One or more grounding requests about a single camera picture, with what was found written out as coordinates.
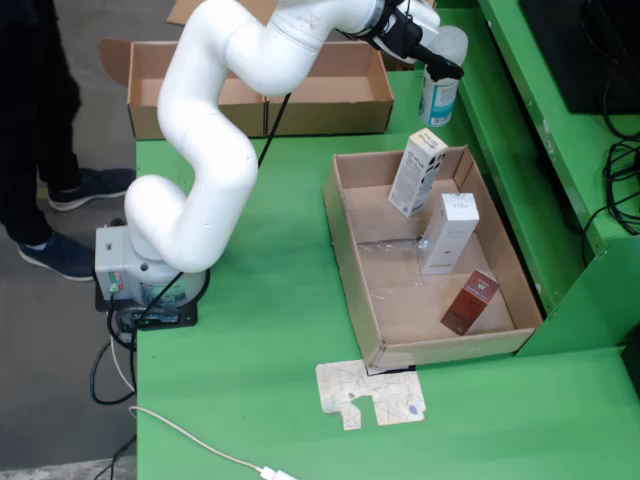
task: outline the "cardboard box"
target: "cardboard box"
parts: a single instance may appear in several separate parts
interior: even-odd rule
[[[267,24],[271,18],[271,14],[278,6],[280,0],[236,0],[243,5],[253,15],[260,20],[263,24]],[[436,7],[435,0],[428,0],[433,8]],[[189,17],[193,11],[204,0],[176,0],[167,22],[175,23],[177,25],[184,25],[189,20]]]
[[[164,138],[158,125],[158,96],[177,42],[98,43],[105,71],[128,87],[127,104],[135,137]],[[229,75],[219,99],[220,111],[249,137],[264,136],[266,102],[235,75]]]
[[[423,275],[451,273],[479,220],[471,193],[444,193],[434,202],[433,215],[418,246],[418,265]]]
[[[269,97],[268,126],[284,97]],[[382,133],[394,96],[380,52],[365,42],[331,42],[293,92],[277,135]]]
[[[402,151],[337,155],[324,196],[336,260],[370,369],[516,352],[542,324],[533,293],[467,148],[452,148],[427,207],[407,219],[387,198]],[[449,275],[423,276],[416,246],[442,193],[473,193],[480,222]],[[500,282],[467,335],[440,323],[474,270]]]
[[[427,204],[449,147],[428,128],[409,137],[400,167],[389,194],[389,201],[409,218]]]

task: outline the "open cardboard box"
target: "open cardboard box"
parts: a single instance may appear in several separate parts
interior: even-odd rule
[[[389,201],[401,151],[336,155],[324,196],[351,321],[367,367],[393,370],[516,352],[542,324],[533,293],[471,153],[447,153],[424,210]],[[417,241],[442,193],[473,193],[480,222],[454,271],[422,275]],[[500,282],[464,336],[440,323],[475,270]]]
[[[129,88],[127,103],[135,137],[164,138],[158,125],[158,96],[177,42],[128,42],[105,38],[98,43],[102,65]],[[220,111],[249,137],[264,136],[266,103],[233,74],[224,84]]]
[[[243,5],[248,11],[250,11],[258,20],[264,25],[269,22],[273,11],[278,6],[280,0],[236,0]],[[167,22],[175,23],[177,25],[184,25],[189,20],[189,17],[193,11],[204,0],[176,0]],[[433,8],[436,7],[435,0],[429,0],[429,3]],[[384,65],[388,71],[395,70],[413,70],[415,64],[404,63],[395,57],[392,57],[386,52],[381,52]]]
[[[267,24],[271,18],[271,14],[278,6],[280,0],[236,0],[244,8],[249,10],[258,20],[263,24]],[[189,17],[193,11],[204,0],[176,0],[167,22],[175,23],[177,25],[184,25],[189,20]],[[436,7],[435,0],[429,0],[429,3],[433,8]]]
[[[284,97],[268,97],[268,126]],[[364,42],[331,42],[292,93],[277,135],[381,133],[393,109],[393,91],[380,53]]]

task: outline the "black monitor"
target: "black monitor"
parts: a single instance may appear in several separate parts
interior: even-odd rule
[[[567,108],[640,113],[640,1],[520,0]]]

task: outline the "spray bottle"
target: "spray bottle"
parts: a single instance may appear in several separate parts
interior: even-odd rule
[[[430,50],[457,65],[462,65],[467,57],[469,39],[457,27],[441,27],[440,33],[429,45]],[[425,66],[420,99],[420,118],[431,127],[446,125],[453,115],[453,106],[458,93],[459,79],[438,78],[437,73],[429,73]]]

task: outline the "white box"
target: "white box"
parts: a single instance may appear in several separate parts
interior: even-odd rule
[[[409,218],[427,204],[429,191],[449,147],[428,128],[409,137],[389,202]]]
[[[479,220],[473,194],[443,194],[418,245],[420,271],[451,273]]]

